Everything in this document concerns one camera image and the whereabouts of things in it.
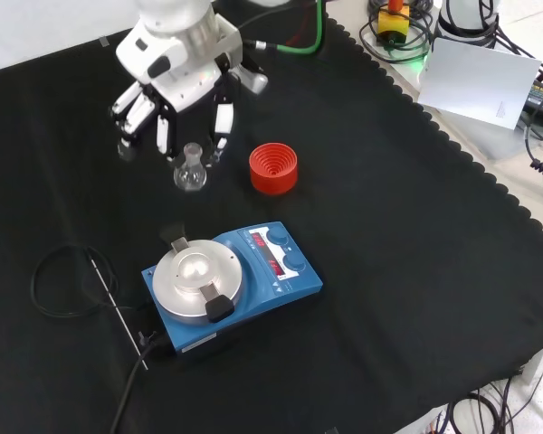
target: cable bundle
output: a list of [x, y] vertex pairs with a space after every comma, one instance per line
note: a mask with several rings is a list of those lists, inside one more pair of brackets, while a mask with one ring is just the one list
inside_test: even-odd
[[[387, 9], [386, 0], [368, 0], [368, 22], [360, 29], [360, 41], [370, 55], [376, 57], [380, 61], [385, 61], [387, 63], [407, 63], [410, 61], [423, 59], [428, 53], [429, 47], [433, 43], [433, 32], [431, 30], [431, 26], [433, 25], [433, 16], [430, 13], [433, 8], [433, 0], [412, 0], [408, 3], [404, 3], [404, 5], [410, 6], [410, 15], [401, 14], [399, 12]], [[402, 16], [404, 19], [408, 20], [413, 27], [417, 28], [419, 33], [415, 36], [415, 38], [408, 42], [393, 42], [387, 40], [387, 38], [379, 35], [374, 28], [374, 21], [378, 19], [378, 14], [381, 11], [395, 16]], [[402, 59], [384, 57], [374, 50], [368, 43], [366, 43], [366, 41], [364, 41], [362, 36], [367, 28], [370, 28], [370, 31], [376, 38], [376, 41], [381, 43], [385, 50], [387, 50], [389, 53], [393, 52], [394, 50], [398, 50], [400, 52], [420, 51], [420, 53], [416, 54], [415, 56], [407, 56]]]

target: red led display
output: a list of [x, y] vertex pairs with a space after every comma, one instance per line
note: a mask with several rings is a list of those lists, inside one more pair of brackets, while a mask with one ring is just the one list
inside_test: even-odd
[[266, 247], [265, 246], [265, 241], [262, 239], [262, 236], [257, 233], [257, 232], [254, 232], [252, 234], [252, 237], [253, 237], [253, 240], [255, 241], [255, 243], [260, 246], [260, 247]]
[[283, 269], [281, 269], [280, 264], [278, 264], [278, 261], [275, 259], [269, 259], [268, 263], [273, 268], [273, 271], [275, 271], [276, 276], [283, 276]]
[[283, 276], [285, 274], [283, 272], [283, 269], [281, 268], [280, 264], [278, 264], [278, 261], [274, 258], [272, 251], [267, 246], [262, 236], [258, 232], [254, 232], [252, 233], [252, 238], [255, 244], [257, 244], [258, 247], [260, 248], [260, 252], [262, 253], [265, 260], [267, 260], [268, 264], [270, 264], [270, 267], [275, 273], [275, 275]]

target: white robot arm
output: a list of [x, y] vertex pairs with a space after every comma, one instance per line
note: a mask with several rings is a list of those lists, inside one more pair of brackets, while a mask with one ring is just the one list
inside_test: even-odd
[[140, 19], [117, 49], [136, 80], [111, 108], [121, 134], [119, 153], [130, 159], [135, 142], [157, 118], [157, 147], [172, 161], [177, 113], [215, 91], [219, 108], [211, 136], [218, 157], [233, 125], [233, 105], [225, 90], [219, 91], [226, 75], [231, 72], [255, 93], [267, 78], [244, 61], [239, 30], [214, 13], [210, 0], [138, 0], [138, 5]]

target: black cloth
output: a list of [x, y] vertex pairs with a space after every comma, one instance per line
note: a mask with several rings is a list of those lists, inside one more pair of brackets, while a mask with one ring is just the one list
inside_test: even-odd
[[[0, 433], [106, 432], [135, 360], [112, 311], [33, 309], [38, 260], [90, 244], [122, 302], [140, 301], [140, 271], [177, 220], [191, 238], [282, 221], [324, 288], [200, 362], [152, 363], [121, 432], [392, 433], [543, 347], [542, 228], [334, 22], [318, 58], [256, 57], [270, 87], [239, 96], [222, 163], [189, 195], [152, 143], [130, 165], [117, 157], [121, 36], [0, 71]], [[300, 164], [275, 198], [251, 188], [248, 166], [272, 141]], [[68, 265], [45, 272], [43, 294], [71, 301]]]

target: white paper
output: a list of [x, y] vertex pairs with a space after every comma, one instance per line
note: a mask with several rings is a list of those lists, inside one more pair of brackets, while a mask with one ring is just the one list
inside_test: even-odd
[[540, 61], [438, 38], [418, 102], [514, 129]]

